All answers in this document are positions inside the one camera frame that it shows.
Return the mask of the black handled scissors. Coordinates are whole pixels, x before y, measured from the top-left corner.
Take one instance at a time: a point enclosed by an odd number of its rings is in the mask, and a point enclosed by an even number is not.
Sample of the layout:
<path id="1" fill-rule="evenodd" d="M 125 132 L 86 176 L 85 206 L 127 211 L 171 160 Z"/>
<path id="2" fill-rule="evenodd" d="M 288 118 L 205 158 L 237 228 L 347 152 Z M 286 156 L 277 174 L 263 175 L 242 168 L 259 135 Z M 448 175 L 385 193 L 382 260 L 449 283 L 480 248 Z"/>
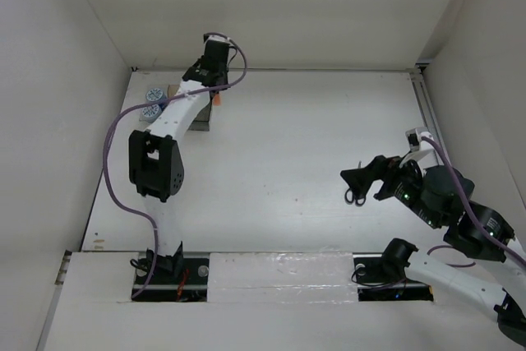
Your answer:
<path id="1" fill-rule="evenodd" d="M 355 169 L 341 171 L 340 176 L 348 185 L 348 190 L 344 193 L 345 202 L 356 207 L 363 206 L 367 200 L 369 186 L 362 162 L 359 161 Z"/>

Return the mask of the orange capped grey highlighter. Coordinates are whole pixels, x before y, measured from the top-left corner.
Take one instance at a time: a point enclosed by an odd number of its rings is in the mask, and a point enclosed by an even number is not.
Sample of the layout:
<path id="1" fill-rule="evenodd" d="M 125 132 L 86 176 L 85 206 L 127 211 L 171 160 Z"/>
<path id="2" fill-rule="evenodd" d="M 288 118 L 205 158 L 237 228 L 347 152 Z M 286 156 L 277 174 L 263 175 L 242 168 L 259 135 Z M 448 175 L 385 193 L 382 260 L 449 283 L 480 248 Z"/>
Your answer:
<path id="1" fill-rule="evenodd" d="M 213 105 L 214 105 L 214 106 L 220 106 L 220 105 L 221 105 L 221 97 L 220 97 L 220 94 L 217 94 L 217 95 L 213 98 Z"/>

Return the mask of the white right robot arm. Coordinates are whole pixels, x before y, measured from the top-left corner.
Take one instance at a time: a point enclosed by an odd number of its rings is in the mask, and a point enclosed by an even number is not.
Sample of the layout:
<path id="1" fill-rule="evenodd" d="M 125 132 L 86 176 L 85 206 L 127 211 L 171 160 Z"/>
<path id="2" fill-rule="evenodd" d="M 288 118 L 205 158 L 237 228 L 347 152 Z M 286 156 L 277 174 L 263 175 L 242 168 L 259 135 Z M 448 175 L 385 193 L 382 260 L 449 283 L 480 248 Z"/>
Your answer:
<path id="1" fill-rule="evenodd" d="M 525 345 L 525 255 L 513 228 L 497 211 L 470 201 L 471 180 L 447 164 L 422 170 L 408 156 L 383 155 L 340 176 L 348 186 L 348 203 L 363 205 L 372 184 L 380 182 L 376 200 L 394 198 L 432 229 L 444 229 L 448 247 L 494 278 L 476 279 L 394 238 L 373 267 L 376 289 L 411 280 L 449 291 L 492 319 L 505 337 Z"/>

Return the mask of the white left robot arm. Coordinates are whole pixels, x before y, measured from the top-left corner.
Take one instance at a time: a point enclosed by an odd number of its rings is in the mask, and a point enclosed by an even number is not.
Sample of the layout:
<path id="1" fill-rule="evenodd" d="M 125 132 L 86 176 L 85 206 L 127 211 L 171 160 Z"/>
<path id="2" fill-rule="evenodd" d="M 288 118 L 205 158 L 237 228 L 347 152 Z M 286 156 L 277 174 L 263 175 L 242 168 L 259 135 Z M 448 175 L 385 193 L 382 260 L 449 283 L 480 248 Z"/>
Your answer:
<path id="1" fill-rule="evenodd" d="M 182 75 L 174 94 L 161 98 L 161 114 L 128 138 L 129 178 L 143 197 L 146 216 L 154 221 L 155 244 L 140 268 L 165 282 L 178 280 L 184 267 L 173 203 L 185 178 L 180 145 L 199 113 L 232 86 L 231 51 L 242 54 L 227 35 L 204 35 L 204 53 Z"/>

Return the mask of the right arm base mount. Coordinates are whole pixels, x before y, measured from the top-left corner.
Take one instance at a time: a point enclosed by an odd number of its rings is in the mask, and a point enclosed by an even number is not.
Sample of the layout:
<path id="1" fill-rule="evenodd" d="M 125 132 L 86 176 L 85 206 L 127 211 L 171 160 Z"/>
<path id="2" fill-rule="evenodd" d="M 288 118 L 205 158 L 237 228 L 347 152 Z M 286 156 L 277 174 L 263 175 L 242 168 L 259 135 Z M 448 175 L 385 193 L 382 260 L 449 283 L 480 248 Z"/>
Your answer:
<path id="1" fill-rule="evenodd" d="M 359 302 L 433 302 L 431 287 L 405 274 L 408 259 L 418 249 L 411 243 L 394 238 L 380 253 L 353 255 L 351 281 L 357 285 Z"/>

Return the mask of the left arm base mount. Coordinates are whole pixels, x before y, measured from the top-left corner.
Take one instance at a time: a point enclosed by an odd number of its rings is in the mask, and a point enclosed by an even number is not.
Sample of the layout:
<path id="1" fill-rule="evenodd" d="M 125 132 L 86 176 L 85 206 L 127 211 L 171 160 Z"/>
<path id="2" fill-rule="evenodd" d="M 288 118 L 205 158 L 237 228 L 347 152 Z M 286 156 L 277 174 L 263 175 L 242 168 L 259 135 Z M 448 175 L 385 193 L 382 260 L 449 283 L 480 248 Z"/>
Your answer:
<path id="1" fill-rule="evenodd" d="M 139 303 L 206 302 L 209 272 L 209 255 L 186 255 L 182 272 L 177 277 L 157 270 L 145 290 L 131 300 Z"/>

